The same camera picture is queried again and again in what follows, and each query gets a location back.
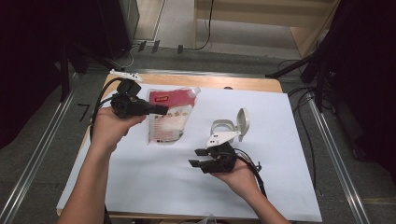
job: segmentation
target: hand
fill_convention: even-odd
[[[230,173],[214,173],[213,176],[224,181],[237,195],[246,199],[249,194],[260,193],[256,178],[248,166],[241,160],[236,160]]]
[[[145,118],[146,115],[120,119],[113,113],[111,107],[100,108],[93,125],[92,148],[101,148],[111,154],[128,130]]]

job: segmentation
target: red label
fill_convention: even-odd
[[[169,96],[162,96],[162,97],[157,97],[155,98],[155,102],[165,102],[169,100]]]

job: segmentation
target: person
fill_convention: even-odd
[[[146,116],[119,119],[110,107],[99,109],[91,145],[78,174],[76,185],[67,200],[58,224],[103,223],[106,185],[111,154],[130,128]],[[224,181],[256,212],[261,223],[289,223],[261,194],[256,179],[240,160],[230,173],[212,174]]]

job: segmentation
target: white paper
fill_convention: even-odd
[[[142,84],[140,98],[148,89],[175,90],[179,86]],[[241,107],[248,110],[250,128],[240,148],[262,165],[260,176],[269,201],[288,220],[321,221],[318,201],[307,169],[287,94],[201,88],[185,126],[184,135],[172,146],[147,144],[147,124],[134,126],[118,144],[110,161],[106,206],[111,212],[157,215],[257,218],[252,209],[226,184],[189,160],[204,148],[216,119],[236,123]],[[78,155],[64,193],[57,205],[63,209],[76,183],[89,147]]]

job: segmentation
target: snack bag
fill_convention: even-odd
[[[148,142],[175,143],[184,132],[184,126],[192,112],[199,88],[181,88],[174,91],[148,90],[148,102],[169,107],[167,115],[148,116]]]

